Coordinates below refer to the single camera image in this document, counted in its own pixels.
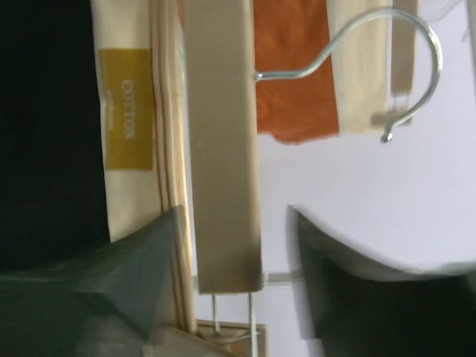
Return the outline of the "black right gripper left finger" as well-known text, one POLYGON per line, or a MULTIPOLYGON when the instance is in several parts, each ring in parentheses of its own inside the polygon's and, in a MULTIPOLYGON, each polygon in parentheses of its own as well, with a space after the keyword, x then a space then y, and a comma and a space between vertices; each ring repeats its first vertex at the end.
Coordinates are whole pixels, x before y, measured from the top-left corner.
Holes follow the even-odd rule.
POLYGON ((3 356, 140 356, 172 315, 179 209, 101 248, 1 274, 3 356))

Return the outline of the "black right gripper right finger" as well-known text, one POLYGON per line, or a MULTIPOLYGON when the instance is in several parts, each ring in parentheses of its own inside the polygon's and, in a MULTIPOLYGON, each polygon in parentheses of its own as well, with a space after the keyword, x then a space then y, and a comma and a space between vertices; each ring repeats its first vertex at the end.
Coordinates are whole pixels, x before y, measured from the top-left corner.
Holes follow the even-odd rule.
POLYGON ((406 271, 288 207, 300 336, 324 356, 473 356, 475 265, 406 271))

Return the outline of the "black underwear beige waistband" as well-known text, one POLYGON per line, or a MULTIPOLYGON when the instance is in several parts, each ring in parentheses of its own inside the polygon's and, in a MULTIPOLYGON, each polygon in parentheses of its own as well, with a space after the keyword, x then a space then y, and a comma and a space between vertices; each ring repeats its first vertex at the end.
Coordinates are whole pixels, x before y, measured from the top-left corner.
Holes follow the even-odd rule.
POLYGON ((1 3, 1 274, 69 260, 178 208, 162 193, 152 1, 1 3))

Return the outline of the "beige clip hanger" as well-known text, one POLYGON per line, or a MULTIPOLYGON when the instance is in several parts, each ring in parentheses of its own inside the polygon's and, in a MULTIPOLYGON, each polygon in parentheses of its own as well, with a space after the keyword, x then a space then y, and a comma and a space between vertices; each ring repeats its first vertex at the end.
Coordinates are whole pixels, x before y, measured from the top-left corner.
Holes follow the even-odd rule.
POLYGON ((390 17, 419 31, 431 53, 427 90, 408 111, 383 125, 383 141, 433 95, 443 69, 437 35, 420 17, 395 7, 365 7, 345 22, 310 64, 298 70, 255 68, 252 1, 152 1, 154 84, 163 112, 159 124, 162 193, 184 207, 177 245, 177 300, 195 329, 192 288, 205 295, 246 294, 263 288, 257 154, 258 83, 299 80, 332 53, 351 47, 367 60, 387 55, 374 27, 390 17))

